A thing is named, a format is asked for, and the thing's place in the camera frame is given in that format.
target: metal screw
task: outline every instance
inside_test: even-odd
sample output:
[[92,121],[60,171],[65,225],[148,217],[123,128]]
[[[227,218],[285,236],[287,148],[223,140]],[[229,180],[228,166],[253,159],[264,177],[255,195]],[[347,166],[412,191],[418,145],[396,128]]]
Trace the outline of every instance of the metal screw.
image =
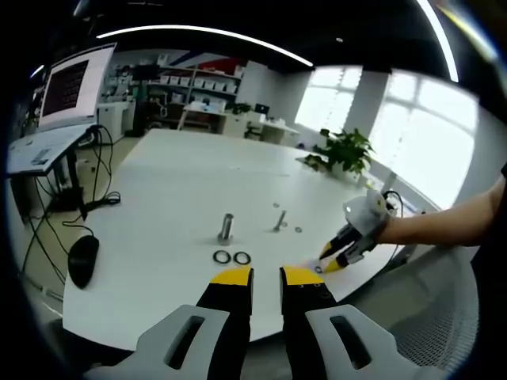
[[273,231],[278,232],[280,231],[280,227],[282,226],[282,223],[284,222],[285,214],[287,214],[286,210],[283,210],[280,217],[278,218],[278,223],[276,224],[275,228],[273,228]]
[[222,222],[222,229],[219,233],[218,240],[221,245],[229,245],[232,240],[232,222],[234,220],[234,215],[225,214]]

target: window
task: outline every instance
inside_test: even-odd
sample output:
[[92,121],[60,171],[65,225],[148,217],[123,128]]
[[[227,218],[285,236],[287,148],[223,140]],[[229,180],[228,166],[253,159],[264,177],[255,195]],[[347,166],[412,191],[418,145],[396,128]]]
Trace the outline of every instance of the window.
[[361,73],[360,67],[318,68],[304,93],[295,122],[315,131],[325,128],[340,132]]
[[471,162],[477,113],[477,99],[453,85],[394,72],[370,134],[373,158],[449,208]]

